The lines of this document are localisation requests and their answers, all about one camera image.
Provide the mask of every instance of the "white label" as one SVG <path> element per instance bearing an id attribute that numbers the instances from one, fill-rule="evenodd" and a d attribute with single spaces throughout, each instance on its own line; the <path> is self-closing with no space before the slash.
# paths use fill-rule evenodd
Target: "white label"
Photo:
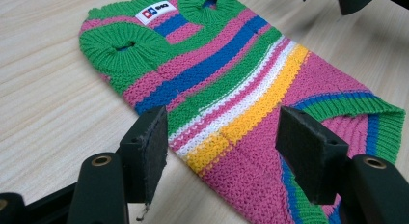
<path id="1" fill-rule="evenodd" d="M 138 12 L 135 17 L 137 17 L 143 24 L 147 25 L 161 15 L 174 11 L 176 9 L 177 8 L 175 8 L 175 6 L 173 6 L 168 1 L 162 1 L 147 6 L 146 8 Z"/>

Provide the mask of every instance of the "wooden table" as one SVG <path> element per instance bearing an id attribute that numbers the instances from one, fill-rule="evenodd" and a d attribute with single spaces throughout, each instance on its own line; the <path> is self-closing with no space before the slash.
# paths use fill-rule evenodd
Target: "wooden table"
<path id="1" fill-rule="evenodd" d="M 0 192 L 26 204 L 76 182 L 92 154 L 113 152 L 137 115 L 78 46 L 90 8 L 123 0 L 0 0 Z M 240 0 L 385 101 L 409 111 L 409 11 L 374 0 L 341 16 L 338 0 Z M 409 124 L 397 168 L 409 179 Z M 130 218 L 143 205 L 130 206 Z M 169 153 L 145 223 L 245 223 Z"/>

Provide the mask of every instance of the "knitted dog sweater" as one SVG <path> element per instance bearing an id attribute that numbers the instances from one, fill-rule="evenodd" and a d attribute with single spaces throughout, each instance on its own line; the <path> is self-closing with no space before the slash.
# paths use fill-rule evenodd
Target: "knitted dog sweater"
<path id="1" fill-rule="evenodd" d="M 138 114 L 166 105 L 170 148 L 253 223 L 340 221 L 275 150 L 280 105 L 395 162 L 404 111 L 237 0 L 132 0 L 89 11 L 80 47 Z"/>

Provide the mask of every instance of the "white stripe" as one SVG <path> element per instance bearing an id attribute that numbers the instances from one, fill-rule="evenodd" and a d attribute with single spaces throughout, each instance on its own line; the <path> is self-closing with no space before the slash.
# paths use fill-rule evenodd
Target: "white stripe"
<path id="1" fill-rule="evenodd" d="M 283 41 L 285 37 L 281 36 L 278 40 L 276 40 L 271 47 L 268 48 L 268 50 L 265 52 L 264 56 L 261 58 L 257 64 L 257 67 L 255 67 L 249 74 L 248 77 L 245 77 L 245 79 L 238 83 L 238 87 L 235 87 L 231 89 L 229 92 L 225 93 L 221 98 L 214 100 L 210 105 L 207 105 L 206 107 L 202 108 L 200 111 L 200 114 L 193 118 L 190 122 L 186 123 L 184 126 L 179 128 L 175 133 L 171 134 L 169 137 L 169 142 L 172 143 L 175 139 L 179 138 L 180 135 L 188 134 L 188 129 L 191 128 L 191 126 L 196 126 L 196 125 L 201 125 L 203 123 L 202 117 L 203 115 L 207 115 L 209 113 L 212 113 L 214 110 L 219 108 L 221 105 L 224 103 L 228 102 L 229 100 L 233 99 L 238 95 L 240 90 L 243 90 L 245 87 L 247 87 L 259 74 L 259 72 L 262 70 L 262 67 L 265 66 L 267 63 L 268 59 L 272 56 L 275 48 Z"/>
<path id="2" fill-rule="evenodd" d="M 281 69 L 286 64 L 288 54 L 293 50 L 295 45 L 296 45 L 295 42 L 291 42 L 284 49 L 284 51 L 280 53 L 280 56 L 278 57 L 276 63 L 272 67 L 271 71 L 262 79 L 261 83 L 257 86 L 257 88 L 254 91 L 247 95 L 235 107 L 233 107 L 232 109 L 224 113 L 222 116 L 218 117 L 216 120 L 211 122 L 211 124 L 204 128 L 198 135 L 190 139 L 184 146 L 182 146 L 177 151 L 177 154 L 180 157 L 186 156 L 189 152 L 193 151 L 196 146 L 200 145 L 205 139 L 207 139 L 212 133 L 215 133 L 223 126 L 227 126 L 230 122 L 232 122 L 234 119 L 245 113 L 246 110 L 252 107 L 267 92 L 267 90 L 277 79 L 277 76 L 279 75 Z M 257 70 L 258 73 L 263 67 L 265 67 L 265 64 L 266 61 L 263 61 L 262 64 L 259 65 L 259 69 Z M 226 99 L 222 99 L 215 106 L 206 110 L 204 114 L 206 115 L 213 112 L 215 109 L 217 109 L 217 107 L 222 106 L 226 101 L 227 101 Z"/>

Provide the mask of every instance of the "leg hole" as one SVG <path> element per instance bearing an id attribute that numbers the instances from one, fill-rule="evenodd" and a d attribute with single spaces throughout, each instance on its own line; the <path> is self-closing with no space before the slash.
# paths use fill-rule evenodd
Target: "leg hole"
<path id="1" fill-rule="evenodd" d="M 210 8 L 210 9 L 213 9 L 213 10 L 215 10 L 217 7 L 217 0 L 206 0 L 206 1 L 204 1 L 204 3 L 203 3 L 203 7 L 204 8 Z"/>
<path id="2" fill-rule="evenodd" d="M 124 46 L 120 46 L 120 47 L 115 47 L 115 49 L 117 49 L 117 51 L 119 52 L 125 52 L 126 50 L 128 50 L 130 47 L 135 46 L 135 42 L 128 42 L 127 44 L 125 44 Z"/>

